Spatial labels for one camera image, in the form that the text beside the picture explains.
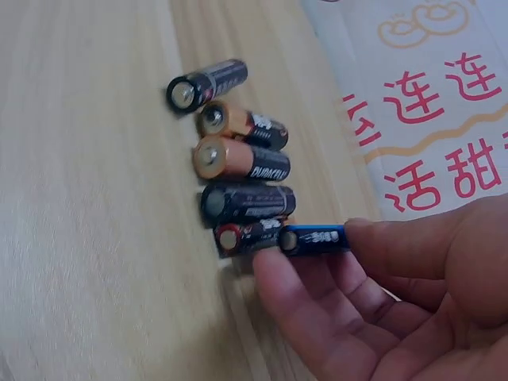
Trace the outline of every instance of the red chinese text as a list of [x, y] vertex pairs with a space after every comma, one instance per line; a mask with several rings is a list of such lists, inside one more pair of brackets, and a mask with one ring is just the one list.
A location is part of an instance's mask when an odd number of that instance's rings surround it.
[[[347, 97], [344, 97], [342, 100], [344, 102], [349, 102], [355, 98], [354, 94], [350, 94]], [[360, 147], [364, 147], [373, 141], [378, 140], [381, 137], [381, 133], [379, 131], [374, 131], [375, 124], [372, 121], [369, 121], [365, 117], [358, 117], [357, 120], [355, 120], [355, 114], [362, 110], [363, 108], [367, 107], [367, 102], [363, 101], [361, 103], [358, 103], [357, 105], [353, 106], [348, 110], [349, 119], [351, 121], [357, 123], [360, 125], [357, 129], [355, 129], [355, 135], [361, 139], [359, 141]]]
[[476, 60], [481, 59], [480, 54], [476, 56], [468, 56], [462, 53], [460, 60], [455, 62], [445, 62], [446, 66], [455, 67], [460, 65], [463, 77], [468, 77], [471, 82], [466, 83], [465, 79], [455, 74], [446, 75], [446, 79], [452, 79], [459, 85], [460, 96], [467, 101], [482, 101], [484, 99], [492, 98], [502, 92], [501, 87], [490, 89], [488, 82], [495, 78], [495, 74], [487, 74], [485, 70], [487, 65], [477, 66]]
[[[423, 185], [424, 182], [436, 177], [436, 174], [434, 172], [428, 172], [424, 175], [419, 175], [418, 168], [421, 166], [423, 166], [423, 160], [419, 160], [416, 163], [401, 169], [395, 174], [397, 178], [401, 178], [406, 175], [410, 177], [410, 181], [398, 186], [398, 189], [400, 191], [405, 191], [413, 188], [412, 193], [409, 193], [406, 196], [406, 204], [408, 208], [415, 211], [429, 210], [441, 203], [441, 194], [439, 193], [439, 190], [436, 187], [424, 187]], [[390, 183], [396, 183], [397, 181], [395, 177], [387, 175], [384, 176], [384, 179]], [[406, 208], [402, 205], [402, 200], [399, 196], [395, 194], [385, 194], [384, 197], [393, 201], [395, 209], [399, 212], [404, 213], [404, 211], [406, 211]]]
[[402, 90], [402, 95], [407, 98], [413, 98], [408, 106], [404, 106], [402, 104], [402, 100], [394, 97], [385, 97], [384, 101], [389, 103], [394, 103], [397, 107], [397, 116], [398, 119], [402, 123], [406, 123], [408, 125], [415, 125], [417, 123], [424, 123], [426, 121], [430, 121], [435, 117], [439, 117], [445, 112], [445, 109], [440, 108], [432, 111], [429, 107], [429, 104], [432, 101], [435, 101], [439, 98], [439, 94], [429, 94], [427, 96], [424, 95], [426, 91], [429, 90], [430, 85], [420, 85], [418, 84], [419, 79], [423, 79], [425, 77], [425, 73], [418, 73], [415, 75], [410, 75], [408, 71], [404, 72], [404, 76], [402, 79], [395, 83], [385, 83], [385, 87], [395, 88], [395, 86], [400, 86]]
[[504, 134], [502, 135], [502, 138], [503, 138], [503, 139], [508, 139], [508, 132], [504, 133]]
[[[445, 156], [446, 160], [453, 161], [453, 164], [448, 167], [448, 171], [457, 172], [455, 177], [455, 192], [460, 198], [470, 198], [476, 193], [476, 180], [478, 180], [479, 187], [484, 191], [501, 185], [501, 178], [491, 156], [494, 148], [491, 145], [487, 146], [483, 138], [479, 140], [479, 145], [480, 150], [475, 152], [473, 143], [468, 144], [469, 157], [466, 160], [461, 159], [464, 153], [462, 148]], [[480, 164], [481, 159], [485, 159], [486, 165]], [[474, 171], [466, 171], [466, 168], [470, 164], [473, 164]], [[487, 181], [487, 175], [491, 178], [490, 181]]]

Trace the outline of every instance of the aa battery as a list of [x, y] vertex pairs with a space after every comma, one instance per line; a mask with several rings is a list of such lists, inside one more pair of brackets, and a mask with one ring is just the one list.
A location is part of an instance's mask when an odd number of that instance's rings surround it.
[[203, 138], [194, 150], [193, 161], [203, 179], [283, 181], [291, 171], [291, 162], [284, 153], [225, 137]]
[[207, 104], [199, 115], [198, 126], [204, 137], [229, 137], [275, 151], [284, 148], [289, 139], [282, 123], [223, 101]]
[[296, 210], [296, 197], [289, 187], [210, 184], [202, 193], [201, 210], [214, 225], [248, 223], [289, 216]]
[[279, 233], [278, 246], [286, 256], [319, 256], [349, 250], [343, 225], [288, 225]]
[[166, 91], [167, 102], [178, 114], [190, 114], [212, 99], [245, 82], [245, 62], [227, 60], [173, 79]]
[[277, 245], [283, 219], [260, 220], [249, 225], [228, 224], [215, 229], [215, 239], [225, 256], [242, 256]]

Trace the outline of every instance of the hand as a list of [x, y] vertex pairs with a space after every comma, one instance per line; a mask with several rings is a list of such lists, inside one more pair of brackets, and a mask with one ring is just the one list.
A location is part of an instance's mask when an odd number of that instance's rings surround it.
[[346, 233], [354, 255], [254, 259], [265, 307], [320, 380], [508, 379], [508, 195]]

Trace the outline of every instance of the chinese character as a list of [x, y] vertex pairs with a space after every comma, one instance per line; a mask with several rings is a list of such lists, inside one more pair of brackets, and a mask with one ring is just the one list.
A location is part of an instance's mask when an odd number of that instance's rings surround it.
[[[498, 170], [491, 156], [491, 152], [494, 148], [491, 145], [487, 146], [483, 138], [479, 140], [479, 144], [481, 147], [479, 152], [475, 152], [473, 143], [468, 144], [470, 156], [467, 161], [460, 158], [460, 155], [464, 152], [462, 148], [445, 156], [446, 160], [453, 160], [453, 164], [448, 167], [448, 171], [457, 171], [455, 177], [455, 191], [460, 198], [470, 198], [476, 192], [475, 176], [470, 171], [465, 170], [469, 164], [473, 164], [478, 184], [484, 191], [488, 191], [496, 185], [501, 185], [501, 178], [499, 177]], [[487, 165], [479, 164], [482, 158], [486, 159]], [[489, 183], [485, 181], [485, 172], [491, 172], [492, 174], [492, 180]]]
[[[342, 100], [344, 102], [347, 102], [347, 101], [350, 101], [354, 98], [355, 98], [355, 95], [350, 94], [347, 97], [344, 97]], [[363, 102], [359, 103], [358, 105], [349, 109], [348, 110], [349, 119], [351, 119], [351, 121], [353, 121], [353, 118], [354, 118], [356, 112], [362, 110], [367, 105], [368, 105], [367, 102], [363, 101]], [[374, 129], [375, 128], [375, 124], [364, 117], [359, 117], [358, 121], [361, 123], [361, 126], [355, 130], [355, 135], [357, 137], [359, 137], [360, 135], [363, 135], [367, 129]], [[381, 133], [379, 131], [376, 133], [373, 133], [369, 137], [366, 137], [365, 139], [360, 140], [360, 147], [364, 147], [364, 146], [372, 143], [373, 141], [378, 140], [380, 137], [381, 137]]]
[[[398, 178], [403, 177], [404, 175], [407, 174], [411, 175], [411, 180], [407, 183], [400, 185], [398, 189], [400, 191], [404, 191], [411, 187], [414, 188], [414, 192], [409, 193], [407, 195], [406, 204], [411, 210], [415, 211], [429, 210], [435, 206], [438, 206], [441, 203], [441, 194], [439, 193], [439, 190], [436, 187], [422, 186], [422, 184], [425, 181], [430, 180], [433, 177], [436, 177], [436, 174], [434, 172], [429, 172], [425, 175], [419, 176], [418, 168], [421, 167], [422, 165], [423, 160], [419, 160], [416, 163], [413, 163], [410, 166], [403, 168], [402, 170], [398, 171], [395, 174]], [[389, 181], [390, 183], [395, 183], [397, 181], [395, 177], [391, 177], [388, 175], [384, 176], [384, 179], [386, 181]], [[401, 199], [399, 196], [394, 194], [385, 194], [384, 197], [388, 200], [392, 200], [394, 202], [395, 209], [397, 209], [401, 213], [404, 213], [406, 208], [404, 208], [401, 205]], [[415, 205], [415, 202], [421, 198], [425, 198], [426, 202], [420, 203], [420, 205]]]
[[[395, 85], [399, 85], [402, 88], [402, 94], [405, 97], [416, 97], [417, 100], [414, 103], [411, 103], [407, 107], [403, 107], [402, 101], [398, 98], [393, 97], [385, 97], [385, 102], [394, 103], [397, 106], [397, 116], [398, 119], [402, 123], [406, 123], [408, 125], [415, 125], [417, 123], [424, 123], [426, 121], [430, 121], [434, 119], [435, 117], [439, 117], [445, 112], [445, 109], [440, 108], [435, 111], [431, 111], [429, 108], [429, 104], [439, 98], [439, 94], [435, 93], [429, 96], [424, 96], [423, 93], [425, 93], [429, 88], [430, 85], [426, 84], [423, 86], [420, 86], [418, 84], [417, 79], [420, 79], [422, 77], [425, 77], [425, 73], [418, 73], [416, 75], [410, 75], [408, 71], [404, 72], [404, 76], [402, 79], [395, 83], [385, 83], [385, 87], [394, 88]], [[415, 117], [410, 117], [409, 114], [413, 112], [412, 114], [417, 114]]]
[[[453, 79], [457, 81], [459, 85], [459, 92], [462, 98], [467, 101], [482, 101], [484, 99], [492, 98], [495, 95], [502, 92], [501, 87], [496, 87], [493, 90], [489, 89], [487, 82], [495, 78], [495, 74], [485, 75], [483, 72], [487, 69], [487, 65], [482, 65], [480, 67], [476, 66], [476, 63], [473, 62], [482, 58], [480, 54], [476, 56], [468, 57], [466, 53], [462, 53], [462, 57], [460, 60], [455, 62], [445, 62], [446, 66], [455, 67], [456, 65], [460, 65], [460, 69], [462, 70], [464, 75], [474, 75], [475, 79], [472, 79], [471, 82], [465, 83], [464, 80], [458, 75], [448, 74], [446, 75], [446, 79]], [[474, 89], [476, 87], [481, 87], [481, 89], [477, 89], [477, 93], [480, 91], [481, 94], [469, 94], [467, 89]]]

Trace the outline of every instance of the blue battery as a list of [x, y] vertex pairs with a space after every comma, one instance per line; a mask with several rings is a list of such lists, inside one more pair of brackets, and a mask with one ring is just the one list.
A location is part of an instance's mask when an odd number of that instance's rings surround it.
[[292, 256], [319, 256], [349, 250], [343, 225], [288, 225], [278, 239], [280, 251]]

